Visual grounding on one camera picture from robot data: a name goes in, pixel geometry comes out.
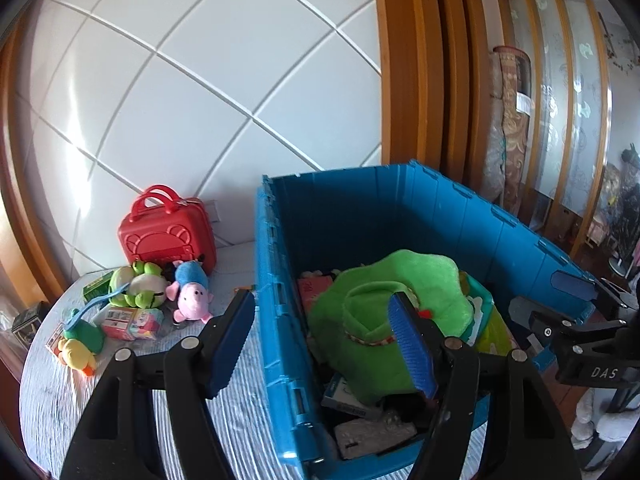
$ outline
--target table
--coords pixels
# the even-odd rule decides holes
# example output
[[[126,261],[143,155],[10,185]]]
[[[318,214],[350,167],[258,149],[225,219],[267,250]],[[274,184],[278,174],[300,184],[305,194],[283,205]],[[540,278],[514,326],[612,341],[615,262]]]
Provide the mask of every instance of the table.
[[[129,347],[138,355],[169,349],[188,335],[198,335],[203,325],[194,322],[172,330],[158,341],[125,342],[105,339],[97,356],[98,369],[92,378],[61,366],[44,347],[65,312],[82,305],[82,287],[99,273],[75,282],[56,302],[42,323],[24,365],[20,385],[20,425],[29,457],[54,478],[60,477],[66,450],[101,373],[116,350]],[[254,246],[241,244],[218,250],[218,264],[210,279],[214,293],[211,311],[222,314],[233,297],[234,288],[254,282]],[[269,428],[269,413],[262,374],[262,351],[258,323],[259,308],[229,386],[220,391],[207,407],[231,468],[239,480],[299,480],[295,468],[278,462]],[[183,477],[174,446],[165,392],[153,392],[156,428],[162,462],[169,480]],[[478,470],[484,444],[484,426],[472,433],[462,478],[468,480]],[[385,476],[404,480],[410,468]]]

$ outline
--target silver screw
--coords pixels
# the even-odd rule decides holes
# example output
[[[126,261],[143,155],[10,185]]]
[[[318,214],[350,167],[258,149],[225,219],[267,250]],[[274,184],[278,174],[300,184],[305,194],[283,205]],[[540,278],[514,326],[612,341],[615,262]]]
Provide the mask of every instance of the silver screw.
[[[131,350],[128,348],[121,348],[116,352],[116,361],[126,361],[131,357]]]
[[[462,348],[462,341],[457,337],[447,337],[444,340],[444,346],[449,350],[460,350]]]
[[[185,350],[191,350],[192,348],[196,348],[199,343],[200,340],[192,335],[189,337],[185,337],[182,341],[180,341],[180,346]]]
[[[526,352],[524,350],[520,350],[519,348],[511,352],[511,357],[513,358],[514,361],[517,361],[519,363],[523,363],[524,361],[527,360]]]

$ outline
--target storage crate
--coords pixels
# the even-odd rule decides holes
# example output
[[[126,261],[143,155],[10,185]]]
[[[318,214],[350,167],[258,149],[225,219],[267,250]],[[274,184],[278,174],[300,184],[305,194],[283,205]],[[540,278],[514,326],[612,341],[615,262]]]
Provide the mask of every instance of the storage crate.
[[[331,430],[322,423],[323,388],[306,347],[306,320],[295,286],[300,272],[345,270],[411,249],[455,260],[492,292],[508,323],[508,306],[517,295],[577,322],[593,311],[591,303],[551,287],[555,270],[587,275],[564,252],[503,209],[414,161],[265,177],[257,195],[256,231],[260,334],[273,439],[279,459],[306,478],[376,478],[413,463],[422,441],[381,455],[340,459]],[[545,349],[534,362],[543,370],[552,360]],[[475,427],[486,420],[487,407],[487,399],[478,402]]]

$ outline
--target blue plush toy body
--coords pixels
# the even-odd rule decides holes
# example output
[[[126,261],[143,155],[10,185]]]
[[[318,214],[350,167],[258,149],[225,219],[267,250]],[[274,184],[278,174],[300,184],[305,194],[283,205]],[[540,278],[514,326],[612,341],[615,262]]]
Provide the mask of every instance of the blue plush toy body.
[[[213,316],[209,312],[209,303],[213,294],[209,292],[209,279],[199,262],[174,262],[175,281],[166,288],[170,300],[178,298],[178,309],[174,311],[177,322],[185,319],[199,319],[206,323]]]

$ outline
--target red suitcase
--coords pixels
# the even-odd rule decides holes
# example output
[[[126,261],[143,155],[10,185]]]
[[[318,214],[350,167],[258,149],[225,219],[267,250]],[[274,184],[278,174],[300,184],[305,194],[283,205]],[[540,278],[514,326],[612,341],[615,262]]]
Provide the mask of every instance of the red suitcase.
[[[148,198],[161,204],[147,207]],[[167,186],[145,189],[120,223],[118,238],[129,263],[143,260],[162,267],[167,262],[203,256],[202,268],[207,274],[216,266],[213,231],[202,201],[180,198]]]

